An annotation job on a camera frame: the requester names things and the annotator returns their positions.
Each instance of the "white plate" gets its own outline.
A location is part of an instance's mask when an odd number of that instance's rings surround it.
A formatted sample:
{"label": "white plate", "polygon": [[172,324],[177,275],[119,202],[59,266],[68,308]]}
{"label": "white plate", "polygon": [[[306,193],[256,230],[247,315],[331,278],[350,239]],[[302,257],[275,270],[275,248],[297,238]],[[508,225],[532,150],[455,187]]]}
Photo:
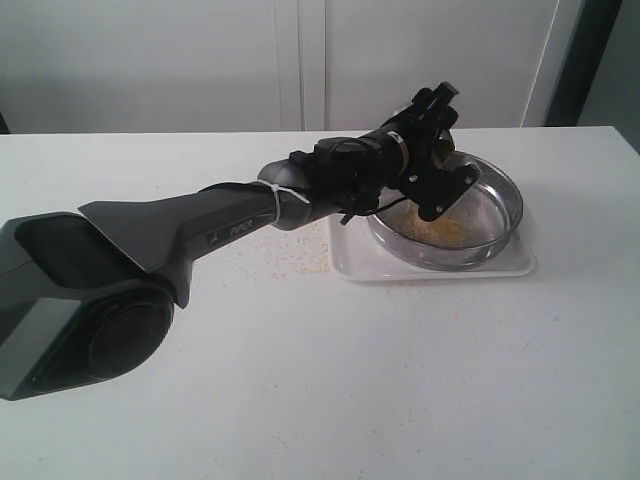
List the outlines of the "white plate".
{"label": "white plate", "polygon": [[365,218],[355,217],[347,226],[340,225],[340,218],[328,218],[331,267],[339,276],[355,282],[517,277],[536,266],[533,252],[516,231],[504,250],[480,267],[461,272],[427,270],[394,257],[378,245]]}

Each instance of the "bowl rim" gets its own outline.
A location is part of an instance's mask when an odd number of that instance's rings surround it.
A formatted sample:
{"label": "bowl rim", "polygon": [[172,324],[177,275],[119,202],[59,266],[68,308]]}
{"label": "bowl rim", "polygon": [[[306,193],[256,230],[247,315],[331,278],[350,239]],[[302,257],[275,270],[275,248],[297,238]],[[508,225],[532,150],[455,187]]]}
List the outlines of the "bowl rim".
{"label": "bowl rim", "polygon": [[500,168],[496,167],[493,163],[491,163],[491,162],[489,162],[487,160],[484,160],[484,159],[482,159],[480,157],[477,157],[475,155],[471,155],[470,153],[462,152],[462,151],[459,151],[459,150],[456,150],[451,155],[457,155],[457,156],[461,156],[462,158],[471,159],[471,160],[475,161],[476,163],[479,163],[482,168],[488,167],[489,169],[493,170],[495,173],[497,173],[501,177],[503,177],[507,181],[507,183],[513,188],[514,192],[516,193],[516,197],[518,199],[516,215],[515,215],[515,217],[513,219],[511,219],[511,218],[509,219],[509,221],[511,223],[510,228],[505,230],[505,232],[502,235],[500,235],[498,238],[496,238],[494,240],[491,240],[490,242],[481,243],[481,244],[473,245],[473,246],[467,246],[467,247],[441,247],[441,246],[438,246],[438,245],[433,245],[432,243],[428,243],[428,242],[419,242],[417,240],[414,240],[412,238],[407,237],[404,233],[398,232],[397,230],[394,230],[389,225],[387,225],[378,216],[378,214],[371,215],[368,218],[369,222],[376,221],[380,226],[384,227],[385,229],[389,230],[390,232],[393,232],[396,235],[400,235],[405,240],[407,240],[407,241],[409,241],[409,242],[411,242],[411,243],[413,243],[415,245],[418,245],[420,247],[435,248],[435,249],[438,249],[438,250],[449,251],[449,252],[465,252],[465,251],[471,251],[471,250],[480,249],[480,248],[492,247],[493,245],[497,245],[497,244],[500,244],[500,243],[505,242],[506,240],[508,240],[511,237],[511,235],[513,234],[513,232],[515,232],[516,229],[518,228],[518,226],[520,225],[520,222],[522,221],[522,216],[524,214],[524,200],[522,198],[522,193],[520,192],[520,189],[518,188],[516,183],[503,170],[501,170]]}

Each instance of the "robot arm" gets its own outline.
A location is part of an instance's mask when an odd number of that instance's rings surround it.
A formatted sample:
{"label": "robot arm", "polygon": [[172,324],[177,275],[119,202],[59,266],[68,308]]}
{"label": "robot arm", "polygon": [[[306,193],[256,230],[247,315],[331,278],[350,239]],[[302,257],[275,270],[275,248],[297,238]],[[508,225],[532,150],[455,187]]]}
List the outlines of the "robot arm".
{"label": "robot arm", "polygon": [[479,177],[472,164],[444,166],[456,94],[447,83],[422,89],[379,129],[293,152],[253,183],[10,220],[0,229],[0,398],[135,368],[164,339],[173,305],[187,306],[193,262],[266,225],[293,230],[333,213],[347,223],[384,208],[384,188],[437,219]]}

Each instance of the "cabinet door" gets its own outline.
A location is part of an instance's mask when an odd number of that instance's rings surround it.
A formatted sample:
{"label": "cabinet door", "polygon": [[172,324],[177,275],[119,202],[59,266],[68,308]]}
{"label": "cabinet door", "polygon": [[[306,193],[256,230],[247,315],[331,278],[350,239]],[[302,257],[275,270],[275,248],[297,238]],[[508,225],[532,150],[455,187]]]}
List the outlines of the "cabinet door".
{"label": "cabinet door", "polygon": [[16,133],[300,129],[290,4],[4,2],[0,111]]}
{"label": "cabinet door", "polygon": [[581,2],[326,3],[327,126],[342,130],[372,128],[443,80],[461,92],[458,126],[520,126],[532,101],[548,104]]}

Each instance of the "white tabletop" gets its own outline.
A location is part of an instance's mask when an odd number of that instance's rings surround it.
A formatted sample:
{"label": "white tabletop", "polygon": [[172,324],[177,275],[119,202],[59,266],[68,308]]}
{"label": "white tabletop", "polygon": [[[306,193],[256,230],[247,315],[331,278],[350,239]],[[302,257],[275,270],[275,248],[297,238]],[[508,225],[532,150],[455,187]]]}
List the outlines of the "white tabletop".
{"label": "white tabletop", "polygon": [[[228,180],[324,133],[0,137],[0,221]],[[158,352],[0,403],[0,478],[640,478],[640,157],[611,128],[462,130],[525,198],[523,278],[352,284],[323,222],[200,260]]]}

